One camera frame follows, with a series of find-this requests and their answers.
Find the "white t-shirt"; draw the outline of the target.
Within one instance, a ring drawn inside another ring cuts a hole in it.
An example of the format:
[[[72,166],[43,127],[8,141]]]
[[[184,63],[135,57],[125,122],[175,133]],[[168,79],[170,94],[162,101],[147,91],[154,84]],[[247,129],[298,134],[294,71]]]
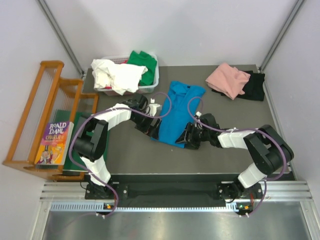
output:
[[[133,64],[116,64],[109,59],[94,59],[91,63],[94,87],[104,89],[111,86],[119,95],[125,92],[135,93],[139,89],[145,66]]]

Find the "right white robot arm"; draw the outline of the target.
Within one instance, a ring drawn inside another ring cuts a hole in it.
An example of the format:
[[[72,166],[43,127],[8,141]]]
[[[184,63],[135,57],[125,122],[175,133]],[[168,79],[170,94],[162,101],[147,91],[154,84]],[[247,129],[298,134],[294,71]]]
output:
[[[247,150],[253,160],[233,181],[234,194],[245,198],[252,186],[267,178],[276,170],[284,167],[294,158],[294,152],[276,130],[265,124],[249,130],[221,129],[215,117],[210,114],[196,113],[194,123],[188,122],[177,144],[191,150],[199,149],[202,142],[222,149],[235,148]]]

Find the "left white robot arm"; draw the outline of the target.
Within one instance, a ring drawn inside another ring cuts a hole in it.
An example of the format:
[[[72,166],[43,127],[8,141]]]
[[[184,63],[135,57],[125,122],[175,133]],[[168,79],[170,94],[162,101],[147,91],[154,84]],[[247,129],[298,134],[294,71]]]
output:
[[[106,167],[105,151],[108,132],[117,125],[132,121],[135,128],[147,136],[158,130],[161,117],[156,116],[162,105],[153,98],[148,100],[142,94],[135,94],[132,99],[115,104],[101,112],[83,114],[79,117],[76,132],[69,147],[69,157],[77,154],[84,165],[78,164],[89,173],[87,191],[95,191],[102,198],[109,198],[114,191],[111,174]]]

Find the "blue t-shirt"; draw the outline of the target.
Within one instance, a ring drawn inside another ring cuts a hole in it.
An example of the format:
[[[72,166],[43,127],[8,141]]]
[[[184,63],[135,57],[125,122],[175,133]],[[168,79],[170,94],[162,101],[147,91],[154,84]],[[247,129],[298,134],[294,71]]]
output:
[[[159,139],[152,138],[152,140],[183,149],[185,145],[177,144],[175,141],[183,133],[187,124],[194,121],[192,116],[195,115],[200,98],[205,92],[202,86],[172,81],[167,93],[171,101],[168,99],[164,101],[160,115],[164,115],[168,110],[170,112],[161,119]]]

